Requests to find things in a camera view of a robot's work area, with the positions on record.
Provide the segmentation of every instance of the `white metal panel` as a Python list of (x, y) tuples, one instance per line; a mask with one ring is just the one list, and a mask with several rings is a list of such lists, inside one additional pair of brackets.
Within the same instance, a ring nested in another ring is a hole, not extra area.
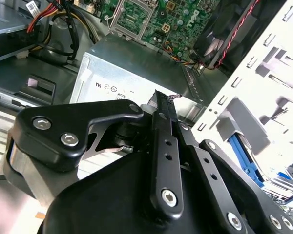
[[(234, 71), (227, 83), (219, 91), (203, 115), (194, 125), (192, 130), (198, 141), (203, 140), (206, 132), (208, 132), (216, 124), (219, 115), (226, 109), (232, 99), (237, 96), (241, 84), (252, 79), (256, 68), (261, 64), (271, 49), (275, 46), (280, 47), (280, 42), (284, 41), (285, 34), (291, 36), (290, 32), (286, 29), (290, 24), (293, 24), (292, 19), (293, 0), (287, 0), (260, 36), (258, 41)], [(256, 90), (250, 90), (250, 95), (255, 96)]]

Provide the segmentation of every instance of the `black cable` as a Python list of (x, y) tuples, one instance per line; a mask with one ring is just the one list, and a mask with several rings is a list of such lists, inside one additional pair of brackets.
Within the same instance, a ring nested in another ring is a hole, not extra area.
[(90, 29), (88, 22), (85, 20), (84, 15), (78, 9), (76, 9), (76, 7), (74, 5), (70, 4), (69, 7), (71, 8), (71, 11), (75, 15), (77, 15), (81, 19), (81, 21), (86, 25), (87, 30), (89, 32), (89, 37), (90, 37), (91, 41), (93, 42), (93, 44), (95, 44), (97, 41), (96, 41), (95, 36), (93, 35), (93, 33)]
[(67, 4), (66, 0), (62, 0), (63, 7), (66, 10), (67, 16), (66, 16), (66, 22), (68, 26), (69, 33), (72, 37), (72, 49), (73, 49), (73, 55), (68, 58), (68, 60), (74, 60), (77, 54), (77, 51), (79, 49), (79, 37), (76, 29), (75, 22), (73, 20), (73, 16), (71, 14), (70, 8)]

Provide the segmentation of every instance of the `yellow wire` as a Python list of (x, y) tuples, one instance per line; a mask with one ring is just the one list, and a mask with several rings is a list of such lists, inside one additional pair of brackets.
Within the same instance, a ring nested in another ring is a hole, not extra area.
[[(52, 13), (50, 13), (50, 14), (48, 14), (48, 15), (46, 15), (46, 16), (44, 16), (44, 17), (48, 17), (48, 16), (51, 16), (51, 15), (53, 15), (54, 13), (56, 13), (58, 11), (58, 9), (56, 9), (54, 12), (52, 12)], [(86, 29), (86, 31), (88, 30), (88, 28), (87, 28), (87, 26), (82, 22), (82, 20), (76, 15), (76, 14), (74, 14), (74, 13), (71, 13), (83, 26), (84, 26), (84, 28)], [(46, 38), (46, 40), (44, 40), (44, 43), (46, 43), (48, 40), (49, 40), (49, 38), (50, 38), (50, 34), (48, 34), (48, 36), (47, 36), (47, 38)], [(33, 49), (31, 49), (31, 51), (36, 51), (36, 50), (39, 50), (39, 49), (41, 49), (42, 47), (41, 46), (36, 46), (36, 47), (34, 47)]]

